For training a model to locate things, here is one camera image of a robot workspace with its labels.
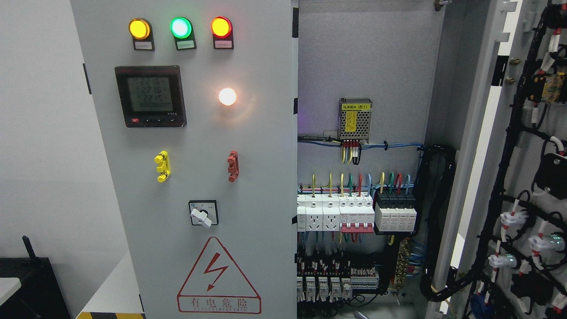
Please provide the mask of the dark grey robot right hand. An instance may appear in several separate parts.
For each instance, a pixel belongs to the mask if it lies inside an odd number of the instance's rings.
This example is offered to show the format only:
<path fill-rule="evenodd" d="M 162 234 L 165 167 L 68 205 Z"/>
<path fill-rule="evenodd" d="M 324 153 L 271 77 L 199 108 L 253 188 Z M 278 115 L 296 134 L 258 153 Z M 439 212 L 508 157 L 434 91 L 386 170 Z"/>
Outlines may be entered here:
<path fill-rule="evenodd" d="M 355 319 L 369 319 L 368 316 L 366 316 L 365 314 L 363 314 L 363 313 L 360 312 L 360 311 L 354 311 L 354 312 L 353 312 L 353 317 L 354 317 Z"/>

